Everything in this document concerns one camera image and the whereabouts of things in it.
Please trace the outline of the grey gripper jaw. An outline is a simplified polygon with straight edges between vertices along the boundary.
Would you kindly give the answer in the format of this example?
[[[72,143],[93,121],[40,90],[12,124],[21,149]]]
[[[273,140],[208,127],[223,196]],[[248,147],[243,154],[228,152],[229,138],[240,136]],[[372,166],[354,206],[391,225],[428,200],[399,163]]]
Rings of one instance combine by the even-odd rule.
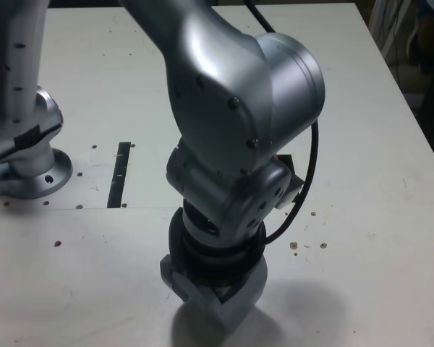
[[[196,305],[203,304],[202,287],[196,279],[188,274],[181,273],[172,260],[170,254],[167,254],[160,261],[160,272],[162,281],[184,302],[193,302]]]
[[[268,269],[265,259],[261,259],[242,285],[224,289],[204,286],[184,279],[184,292],[187,301],[195,304],[206,318],[223,328],[226,332],[235,331],[257,301],[266,285]]]

